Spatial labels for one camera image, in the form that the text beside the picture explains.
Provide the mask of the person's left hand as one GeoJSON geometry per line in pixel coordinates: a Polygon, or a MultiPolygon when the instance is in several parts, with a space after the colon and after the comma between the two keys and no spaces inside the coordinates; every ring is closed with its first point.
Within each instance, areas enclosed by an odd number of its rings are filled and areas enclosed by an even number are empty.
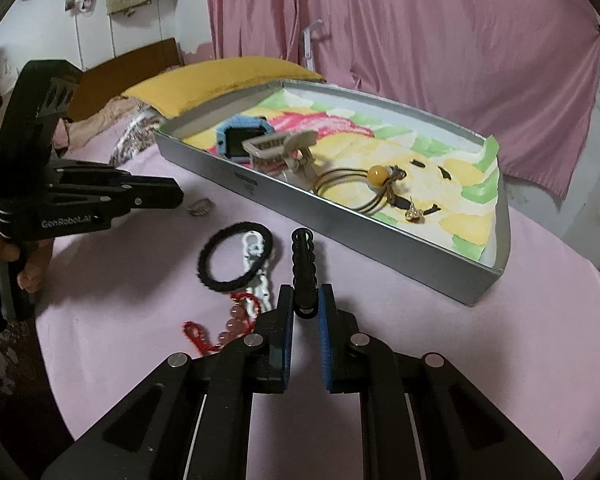
{"type": "MultiPolygon", "coordinates": [[[[53,257],[54,240],[40,240],[31,249],[27,262],[17,276],[18,286],[22,290],[35,294],[43,287],[45,273],[53,257]]],[[[7,244],[0,237],[0,261],[12,262],[19,258],[19,249],[7,244]]]]}

